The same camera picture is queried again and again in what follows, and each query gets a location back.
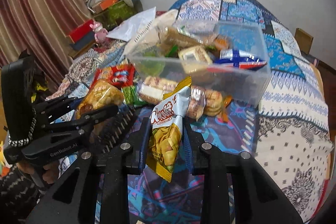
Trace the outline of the cluttered pile of belongings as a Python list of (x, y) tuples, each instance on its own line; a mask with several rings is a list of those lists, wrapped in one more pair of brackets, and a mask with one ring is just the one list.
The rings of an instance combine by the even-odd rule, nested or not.
[(96, 22), (108, 31), (143, 11), (140, 0), (84, 0)]

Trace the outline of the brick-pattern cookie sleeve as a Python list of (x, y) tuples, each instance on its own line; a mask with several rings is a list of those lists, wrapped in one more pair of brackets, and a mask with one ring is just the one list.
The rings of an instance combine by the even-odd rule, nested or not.
[(220, 114), (224, 101), (220, 92), (192, 85), (190, 79), (178, 83), (154, 76), (146, 77), (138, 95), (155, 106), (156, 114), (182, 111), (185, 117), (196, 121), (203, 115), (214, 117)]

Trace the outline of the green-edged fried snack bag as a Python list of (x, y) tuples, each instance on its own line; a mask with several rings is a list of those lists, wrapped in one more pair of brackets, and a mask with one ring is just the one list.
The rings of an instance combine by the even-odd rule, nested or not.
[(97, 110), (111, 104), (120, 106), (123, 100), (122, 91), (107, 80), (97, 80), (78, 105), (75, 111), (75, 119), (79, 119), (83, 114), (92, 110)]

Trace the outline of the cardboard box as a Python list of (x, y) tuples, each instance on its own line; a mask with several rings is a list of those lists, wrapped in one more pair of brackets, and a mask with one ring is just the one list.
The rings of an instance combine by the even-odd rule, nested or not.
[(300, 51), (308, 55), (310, 53), (313, 43), (313, 36), (305, 32), (301, 28), (296, 28), (294, 38), (298, 43)]

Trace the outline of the red noodle snack bag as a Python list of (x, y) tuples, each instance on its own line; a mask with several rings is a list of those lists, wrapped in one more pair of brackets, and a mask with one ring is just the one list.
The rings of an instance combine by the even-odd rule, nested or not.
[(103, 69), (97, 69), (91, 87), (98, 80), (108, 81), (116, 88), (124, 88), (133, 85), (135, 67), (131, 64), (121, 64), (116, 66), (107, 66)]

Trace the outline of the striped red beige curtain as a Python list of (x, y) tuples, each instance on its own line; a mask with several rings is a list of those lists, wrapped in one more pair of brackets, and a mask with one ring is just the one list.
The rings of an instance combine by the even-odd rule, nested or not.
[(72, 64), (67, 35), (90, 17), (84, 0), (1, 0), (1, 65), (27, 50), (56, 89)]

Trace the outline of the clear plastic storage bin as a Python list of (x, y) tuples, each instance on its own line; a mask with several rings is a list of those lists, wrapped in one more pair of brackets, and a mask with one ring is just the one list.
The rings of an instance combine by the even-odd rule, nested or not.
[(261, 27), (226, 21), (176, 20), (148, 31), (127, 53), (142, 79), (193, 84), (257, 106), (270, 81)]

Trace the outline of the white pillow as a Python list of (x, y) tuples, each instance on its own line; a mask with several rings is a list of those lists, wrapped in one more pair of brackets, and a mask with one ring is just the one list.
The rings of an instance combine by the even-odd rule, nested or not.
[(155, 19), (156, 7), (139, 12), (108, 32), (107, 38), (128, 42)]

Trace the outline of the green peas snack bag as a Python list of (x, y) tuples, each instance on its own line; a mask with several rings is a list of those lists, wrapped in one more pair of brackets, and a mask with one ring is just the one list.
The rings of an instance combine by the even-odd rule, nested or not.
[(143, 105), (146, 105), (147, 102), (143, 101), (137, 93), (137, 88), (132, 86), (126, 86), (121, 89), (124, 101), (127, 105), (133, 105), (134, 107), (141, 107)]

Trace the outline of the patchwork patterned bed quilt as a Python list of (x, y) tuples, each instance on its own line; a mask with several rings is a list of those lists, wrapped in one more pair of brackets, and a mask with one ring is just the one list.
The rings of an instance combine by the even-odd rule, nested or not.
[[(333, 151), (319, 71), (299, 52), (290, 31), (256, 0), (179, 0), (169, 10), (127, 44), (115, 40), (107, 50), (89, 50), (73, 62), (66, 76), (90, 85), (93, 69), (115, 65), (117, 57), (123, 59), (125, 45), (129, 50), (159, 22), (172, 23), (173, 16), (258, 24), (272, 73), (259, 111), (232, 101), (228, 123), (203, 116), (191, 125), (225, 152), (254, 150), (256, 160), (288, 197), (303, 223), (311, 223), (327, 195)], [(144, 223), (199, 223), (203, 177), (191, 176), (183, 161), (175, 167), (180, 177), (169, 184), (147, 167), (140, 176), (129, 176), (130, 223), (138, 219)]]

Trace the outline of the blue white red snack bag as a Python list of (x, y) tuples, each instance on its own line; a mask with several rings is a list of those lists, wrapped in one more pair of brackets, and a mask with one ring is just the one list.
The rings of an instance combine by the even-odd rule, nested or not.
[(250, 71), (257, 71), (267, 65), (267, 62), (260, 57), (235, 49), (221, 50), (219, 58), (213, 63)]

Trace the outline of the clear cracker pack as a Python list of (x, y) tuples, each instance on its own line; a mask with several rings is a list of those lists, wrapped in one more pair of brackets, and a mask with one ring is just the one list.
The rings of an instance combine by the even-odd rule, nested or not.
[(205, 70), (208, 65), (213, 63), (203, 46), (185, 48), (178, 52), (178, 57), (187, 74)]

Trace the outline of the yellow silver chips bag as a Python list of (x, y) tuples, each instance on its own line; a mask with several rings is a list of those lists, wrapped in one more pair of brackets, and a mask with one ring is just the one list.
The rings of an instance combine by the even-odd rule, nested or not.
[(183, 112), (171, 111), (156, 114), (154, 109), (150, 116), (151, 135), (149, 138), (146, 165), (158, 176), (171, 182), (179, 146), (183, 135)]

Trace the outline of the red gift box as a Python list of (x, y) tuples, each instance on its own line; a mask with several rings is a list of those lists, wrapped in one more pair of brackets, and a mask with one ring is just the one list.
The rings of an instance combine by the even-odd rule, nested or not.
[(78, 26), (67, 36), (70, 47), (74, 51), (80, 51), (89, 43), (95, 41), (95, 33), (92, 30), (93, 19)]

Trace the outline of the pink plush toy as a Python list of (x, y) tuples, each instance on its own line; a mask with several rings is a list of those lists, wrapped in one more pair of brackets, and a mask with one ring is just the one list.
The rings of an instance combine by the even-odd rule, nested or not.
[(103, 27), (100, 22), (93, 22), (89, 25), (94, 32), (94, 38), (97, 43), (103, 43), (106, 40), (106, 36), (108, 35), (108, 31)]

